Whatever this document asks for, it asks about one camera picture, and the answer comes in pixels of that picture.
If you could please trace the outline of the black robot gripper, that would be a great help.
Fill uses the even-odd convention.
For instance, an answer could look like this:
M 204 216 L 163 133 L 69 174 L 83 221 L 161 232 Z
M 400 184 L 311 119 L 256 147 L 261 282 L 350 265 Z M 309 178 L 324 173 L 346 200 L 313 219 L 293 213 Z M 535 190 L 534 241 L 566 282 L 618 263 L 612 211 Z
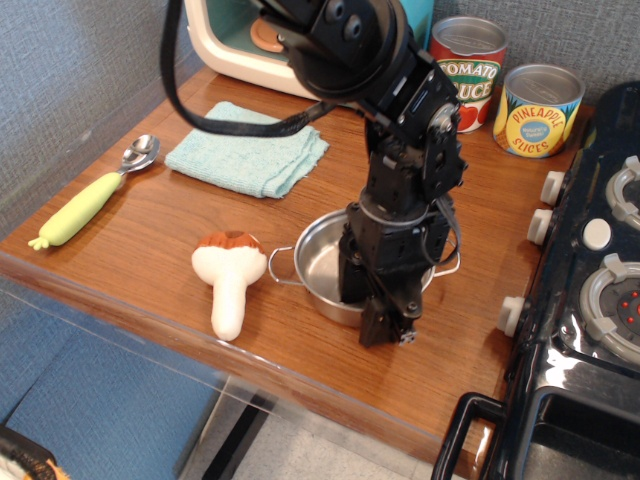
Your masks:
M 423 313 L 424 280 L 458 233 L 453 201 L 437 199 L 391 218 L 364 202 L 346 210 L 339 241 L 339 293 L 346 304 L 364 302 L 359 343 L 373 347 L 415 341 L 414 322 Z

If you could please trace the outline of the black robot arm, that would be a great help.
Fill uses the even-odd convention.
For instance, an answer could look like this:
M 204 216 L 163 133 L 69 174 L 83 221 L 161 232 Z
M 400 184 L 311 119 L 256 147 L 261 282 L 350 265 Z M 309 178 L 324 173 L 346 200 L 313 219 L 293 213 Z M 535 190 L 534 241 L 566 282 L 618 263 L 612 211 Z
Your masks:
M 339 295 L 363 307 L 363 346 L 411 341 L 425 278 L 460 247 L 450 191 L 467 165 L 456 89 L 397 1 L 264 1 L 260 16 L 306 90 L 365 119 L 369 171 L 345 210 Z

